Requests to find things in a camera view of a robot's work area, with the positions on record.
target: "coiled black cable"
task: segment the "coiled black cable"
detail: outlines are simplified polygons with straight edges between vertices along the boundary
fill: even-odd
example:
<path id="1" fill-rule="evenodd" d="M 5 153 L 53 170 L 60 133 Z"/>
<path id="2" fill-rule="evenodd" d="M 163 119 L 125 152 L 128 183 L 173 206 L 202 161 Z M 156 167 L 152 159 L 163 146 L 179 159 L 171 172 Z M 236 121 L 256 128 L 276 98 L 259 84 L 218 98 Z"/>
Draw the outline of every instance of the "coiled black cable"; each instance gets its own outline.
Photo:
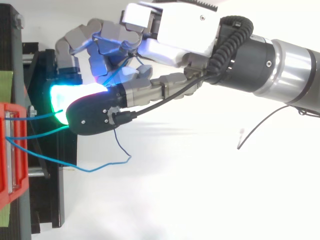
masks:
<path id="1" fill-rule="evenodd" d="M 208 73 L 213 77 L 217 77 L 222 73 L 223 66 L 226 62 L 254 31 L 253 23 L 243 16 L 226 16 L 221 18 L 220 21 L 220 25 L 225 24 L 232 26 L 235 23 L 239 24 L 240 27 L 218 47 L 206 68 Z"/>

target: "black rubber ring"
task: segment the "black rubber ring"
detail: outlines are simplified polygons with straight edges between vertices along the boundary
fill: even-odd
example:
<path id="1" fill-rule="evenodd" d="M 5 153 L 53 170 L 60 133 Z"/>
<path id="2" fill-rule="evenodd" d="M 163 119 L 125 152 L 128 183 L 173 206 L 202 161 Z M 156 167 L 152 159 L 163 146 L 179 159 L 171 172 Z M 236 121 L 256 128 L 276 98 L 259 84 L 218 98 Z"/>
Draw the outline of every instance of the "black rubber ring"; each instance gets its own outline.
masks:
<path id="1" fill-rule="evenodd" d="M 306 48 L 306 50 L 309 52 L 310 58 L 311 58 L 311 71 L 310 71 L 309 79 L 306 82 L 306 85 L 305 85 L 304 89 L 302 90 L 302 92 L 295 99 L 286 103 L 288 105 L 294 104 L 294 103 L 298 102 L 300 99 L 302 99 L 303 96 L 305 96 L 306 93 L 309 91 L 309 89 L 311 88 L 311 85 L 314 83 L 314 80 L 315 80 L 316 71 L 317 71 L 316 57 L 310 49 Z"/>

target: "red clamp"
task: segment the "red clamp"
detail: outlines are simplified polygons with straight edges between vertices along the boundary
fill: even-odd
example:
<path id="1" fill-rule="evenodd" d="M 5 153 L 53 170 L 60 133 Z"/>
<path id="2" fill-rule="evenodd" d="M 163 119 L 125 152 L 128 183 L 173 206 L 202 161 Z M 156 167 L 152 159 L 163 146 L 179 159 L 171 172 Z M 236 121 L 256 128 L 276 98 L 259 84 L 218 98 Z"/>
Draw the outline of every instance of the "red clamp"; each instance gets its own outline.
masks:
<path id="1" fill-rule="evenodd" d="M 5 120 L 5 118 L 25 118 L 24 107 L 0 103 L 0 210 L 20 197 L 29 187 L 28 154 L 12 146 L 6 137 L 26 137 L 27 122 Z M 27 148 L 27 140 L 15 140 Z"/>

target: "metal rod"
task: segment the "metal rod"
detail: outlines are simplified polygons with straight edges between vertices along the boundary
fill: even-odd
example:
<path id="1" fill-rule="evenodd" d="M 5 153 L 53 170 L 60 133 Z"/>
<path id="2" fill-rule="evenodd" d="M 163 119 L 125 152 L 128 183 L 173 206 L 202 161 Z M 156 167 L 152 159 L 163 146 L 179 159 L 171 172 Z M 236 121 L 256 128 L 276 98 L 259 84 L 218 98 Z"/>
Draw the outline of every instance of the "metal rod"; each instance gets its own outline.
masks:
<path id="1" fill-rule="evenodd" d="M 28 169 L 28 176 L 29 178 L 44 177 L 45 174 L 40 166 L 32 166 L 32 167 L 29 167 Z"/>
<path id="2" fill-rule="evenodd" d="M 32 63 L 33 58 L 34 58 L 33 54 L 23 54 L 22 55 L 23 65 L 30 65 Z"/>
<path id="3" fill-rule="evenodd" d="M 6 118 L 11 118 L 12 114 L 10 112 L 5 112 Z M 6 137 L 13 137 L 13 121 L 6 120 L 5 121 L 5 136 Z M 5 141 L 5 152 L 6 152 L 6 170 L 7 170 L 7 181 L 8 181 L 8 193 L 11 194 L 14 191 L 14 159 L 15 159 L 15 152 L 12 145 Z"/>

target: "red bracket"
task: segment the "red bracket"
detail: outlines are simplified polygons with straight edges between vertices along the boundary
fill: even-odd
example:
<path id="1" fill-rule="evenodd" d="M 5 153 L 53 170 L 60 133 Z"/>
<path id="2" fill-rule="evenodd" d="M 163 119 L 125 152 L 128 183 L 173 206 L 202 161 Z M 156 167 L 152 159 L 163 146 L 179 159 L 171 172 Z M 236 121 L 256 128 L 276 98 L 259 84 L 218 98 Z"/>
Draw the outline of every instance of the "red bracket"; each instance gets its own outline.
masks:
<path id="1" fill-rule="evenodd" d="M 0 102 L 0 210 L 7 204 L 20 197 L 29 187 L 28 177 L 28 154 L 18 148 L 13 150 L 14 173 L 12 179 L 15 182 L 12 192 L 8 187 L 8 166 L 7 166 L 7 140 L 6 140 L 6 113 L 10 117 L 25 118 L 27 111 L 24 107 L 16 104 Z M 13 136 L 27 136 L 26 121 L 12 121 Z M 27 140 L 15 140 L 19 146 L 27 149 Z"/>

